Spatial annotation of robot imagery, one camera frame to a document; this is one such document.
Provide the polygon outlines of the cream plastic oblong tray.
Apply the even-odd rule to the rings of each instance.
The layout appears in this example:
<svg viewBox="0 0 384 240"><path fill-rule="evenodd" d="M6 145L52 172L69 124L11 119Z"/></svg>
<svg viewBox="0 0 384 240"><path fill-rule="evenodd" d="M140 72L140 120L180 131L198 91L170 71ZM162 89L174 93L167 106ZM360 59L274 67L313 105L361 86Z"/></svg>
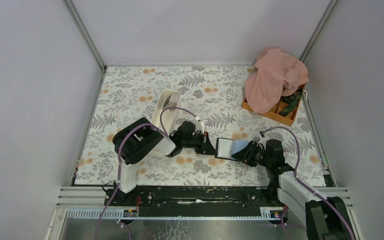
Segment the cream plastic oblong tray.
<svg viewBox="0 0 384 240"><path fill-rule="evenodd" d="M173 131L174 121L177 119L178 113L177 110L174 108L163 108L163 102L173 93L180 94L178 91L170 89L165 89L160 93L155 111L150 121L161 131L167 133L167 135L169 135L171 131ZM154 157L167 156L175 149L175 147L176 145L168 137L164 136L163 139L150 152L150 155Z"/></svg>

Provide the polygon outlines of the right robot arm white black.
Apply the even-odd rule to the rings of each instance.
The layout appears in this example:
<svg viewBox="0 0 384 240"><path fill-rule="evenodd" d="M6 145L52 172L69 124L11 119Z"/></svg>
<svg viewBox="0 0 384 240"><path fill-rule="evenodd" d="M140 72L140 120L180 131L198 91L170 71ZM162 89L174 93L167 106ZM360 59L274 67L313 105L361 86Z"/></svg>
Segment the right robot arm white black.
<svg viewBox="0 0 384 240"><path fill-rule="evenodd" d="M344 201L339 196L327 196L298 178L285 160L281 141L269 139L261 144L235 140L230 157L247 166L266 169L268 199L292 210L305 225L309 240L356 238Z"/></svg>

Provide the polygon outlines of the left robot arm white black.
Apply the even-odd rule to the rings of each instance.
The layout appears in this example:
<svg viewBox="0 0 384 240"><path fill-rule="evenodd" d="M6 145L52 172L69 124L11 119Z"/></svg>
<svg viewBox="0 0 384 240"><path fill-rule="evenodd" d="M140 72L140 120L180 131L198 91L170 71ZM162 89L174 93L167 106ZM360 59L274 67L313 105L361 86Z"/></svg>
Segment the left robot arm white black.
<svg viewBox="0 0 384 240"><path fill-rule="evenodd" d="M199 155L214 156L217 153L208 132L196 130L196 125L190 121L184 121L172 133L166 134L142 117L117 132L112 143L118 158L114 191L123 194L136 188L138 164L153 151L170 158L181 153L184 148L193 149Z"/></svg>

